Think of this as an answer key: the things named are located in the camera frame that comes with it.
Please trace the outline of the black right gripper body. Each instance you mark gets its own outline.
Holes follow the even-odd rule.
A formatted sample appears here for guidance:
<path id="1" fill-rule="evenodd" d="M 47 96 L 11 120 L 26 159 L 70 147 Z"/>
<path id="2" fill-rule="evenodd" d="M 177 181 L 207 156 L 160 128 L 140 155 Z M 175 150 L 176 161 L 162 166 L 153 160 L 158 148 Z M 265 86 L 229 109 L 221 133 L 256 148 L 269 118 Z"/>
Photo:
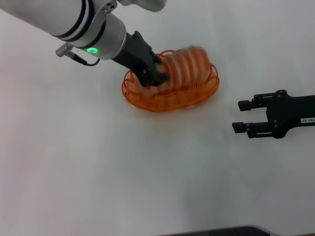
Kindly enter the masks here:
<path id="1" fill-rule="evenodd" d="M 293 97 L 279 90 L 269 101 L 266 116 L 276 139 L 295 127 L 315 126 L 315 95 Z"/>

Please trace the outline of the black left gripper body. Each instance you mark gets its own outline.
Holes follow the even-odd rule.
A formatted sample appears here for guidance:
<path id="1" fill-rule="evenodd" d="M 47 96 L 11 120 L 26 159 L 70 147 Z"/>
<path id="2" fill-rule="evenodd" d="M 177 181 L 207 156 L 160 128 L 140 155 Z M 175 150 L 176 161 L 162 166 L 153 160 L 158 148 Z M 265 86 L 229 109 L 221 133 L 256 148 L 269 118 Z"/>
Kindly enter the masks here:
<path id="1" fill-rule="evenodd" d="M 160 58 L 138 31 L 135 31 L 133 35 L 126 34 L 125 45 L 112 60 L 130 69 L 138 80 L 143 69 L 151 71 L 155 77 L 157 65 L 160 64 Z"/>

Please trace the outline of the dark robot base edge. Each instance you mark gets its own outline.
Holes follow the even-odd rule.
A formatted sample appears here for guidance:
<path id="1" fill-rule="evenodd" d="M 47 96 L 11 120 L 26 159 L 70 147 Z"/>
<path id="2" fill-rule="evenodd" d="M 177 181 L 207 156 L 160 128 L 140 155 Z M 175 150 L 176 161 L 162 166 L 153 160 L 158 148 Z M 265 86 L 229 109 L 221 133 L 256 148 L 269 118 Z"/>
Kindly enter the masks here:
<path id="1" fill-rule="evenodd" d="M 255 226 L 238 226 L 232 228 L 222 228 L 158 236 L 278 236 L 278 235 Z"/>

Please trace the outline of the orange white striped bread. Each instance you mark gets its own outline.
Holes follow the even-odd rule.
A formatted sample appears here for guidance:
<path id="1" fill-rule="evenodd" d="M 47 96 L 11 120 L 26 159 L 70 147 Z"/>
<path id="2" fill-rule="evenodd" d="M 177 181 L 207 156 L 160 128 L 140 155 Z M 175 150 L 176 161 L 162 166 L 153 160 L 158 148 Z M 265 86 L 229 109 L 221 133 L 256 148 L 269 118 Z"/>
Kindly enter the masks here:
<path id="1" fill-rule="evenodd" d="M 165 55 L 162 63 L 157 65 L 157 70 L 168 75 L 169 79 L 157 87 L 144 87 L 143 92 L 148 97 L 204 81 L 211 65 L 204 48 L 189 46 Z"/>

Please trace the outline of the orange wire basket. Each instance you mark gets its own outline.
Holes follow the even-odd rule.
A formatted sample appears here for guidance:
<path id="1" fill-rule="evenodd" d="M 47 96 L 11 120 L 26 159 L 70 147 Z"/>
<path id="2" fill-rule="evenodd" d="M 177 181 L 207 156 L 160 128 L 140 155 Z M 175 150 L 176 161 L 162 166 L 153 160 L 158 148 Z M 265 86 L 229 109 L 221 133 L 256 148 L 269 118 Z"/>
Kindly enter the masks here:
<path id="1" fill-rule="evenodd" d="M 162 59 L 173 52 L 174 50 L 166 50 L 159 53 L 158 56 Z M 211 70 L 204 81 L 150 97 L 144 94 L 144 87 L 140 85 L 136 75 L 132 71 L 128 71 L 122 83 L 122 94 L 128 103 L 138 109 L 156 113 L 195 106 L 207 101 L 219 88 L 220 79 L 217 68 L 211 62 L 210 65 Z"/>

